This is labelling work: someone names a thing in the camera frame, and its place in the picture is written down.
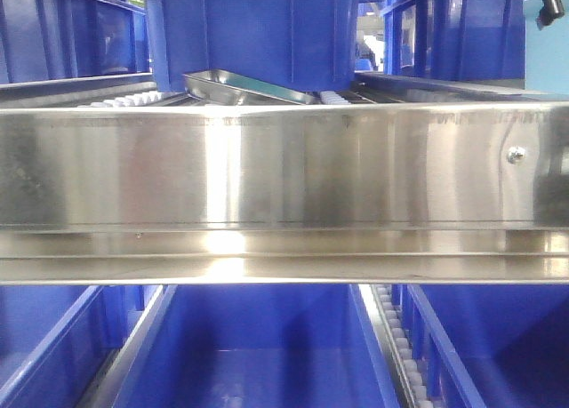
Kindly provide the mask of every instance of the blue bin wall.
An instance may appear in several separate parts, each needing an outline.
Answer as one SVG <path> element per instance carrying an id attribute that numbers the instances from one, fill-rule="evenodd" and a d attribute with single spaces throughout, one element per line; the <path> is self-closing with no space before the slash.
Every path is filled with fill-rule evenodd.
<path id="1" fill-rule="evenodd" d="M 208 68 L 298 91 L 349 88 L 358 0 L 146 0 L 160 91 Z"/>
<path id="2" fill-rule="evenodd" d="M 357 303 L 346 285 L 178 287 L 116 406 L 397 408 Z"/>
<path id="3" fill-rule="evenodd" d="M 0 406 L 75 406 L 144 309 L 133 286 L 0 286 Z"/>
<path id="4" fill-rule="evenodd" d="M 428 391 L 447 407 L 557 408 L 569 400 L 568 286 L 406 286 L 397 303 L 413 357 L 438 370 Z"/>
<path id="5" fill-rule="evenodd" d="M 384 9 L 392 30 L 386 67 L 391 75 L 443 80 L 523 78 L 523 0 L 400 0 Z M 415 42 L 402 36 L 404 13 Z M 405 52 L 411 60 L 403 60 Z"/>
<path id="6" fill-rule="evenodd" d="M 148 70 L 143 15 L 117 0 L 0 0 L 0 83 Z"/>

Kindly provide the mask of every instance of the stainless steel tray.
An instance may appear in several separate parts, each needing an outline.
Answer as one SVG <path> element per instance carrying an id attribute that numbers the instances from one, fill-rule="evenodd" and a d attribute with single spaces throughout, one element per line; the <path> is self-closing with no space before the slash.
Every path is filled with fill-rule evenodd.
<path id="1" fill-rule="evenodd" d="M 227 106 L 315 104 L 316 97 L 241 76 L 226 70 L 206 70 L 184 75 L 188 93 L 201 100 Z"/>

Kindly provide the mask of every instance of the stainless steel rail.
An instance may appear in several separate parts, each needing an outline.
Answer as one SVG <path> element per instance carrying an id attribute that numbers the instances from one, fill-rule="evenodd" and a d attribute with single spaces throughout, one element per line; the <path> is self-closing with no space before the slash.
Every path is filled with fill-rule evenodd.
<path id="1" fill-rule="evenodd" d="M 569 102 L 495 90 L 508 101 L 2 109 L 0 283 L 569 282 Z"/>

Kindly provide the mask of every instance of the black handle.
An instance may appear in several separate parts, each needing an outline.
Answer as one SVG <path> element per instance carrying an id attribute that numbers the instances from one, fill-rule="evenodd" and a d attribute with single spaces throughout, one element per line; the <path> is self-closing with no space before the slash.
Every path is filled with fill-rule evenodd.
<path id="1" fill-rule="evenodd" d="M 543 0 L 543 8 L 540 10 L 539 22 L 543 26 L 549 26 L 553 20 L 565 15 L 565 8 L 561 0 Z"/>

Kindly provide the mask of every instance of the screw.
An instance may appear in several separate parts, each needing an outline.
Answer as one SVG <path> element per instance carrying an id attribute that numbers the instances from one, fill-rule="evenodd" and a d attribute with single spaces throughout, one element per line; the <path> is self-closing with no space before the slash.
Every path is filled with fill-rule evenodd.
<path id="1" fill-rule="evenodd" d="M 511 164 L 519 164 L 525 158 L 525 149 L 519 146 L 509 148 L 506 158 Z"/>

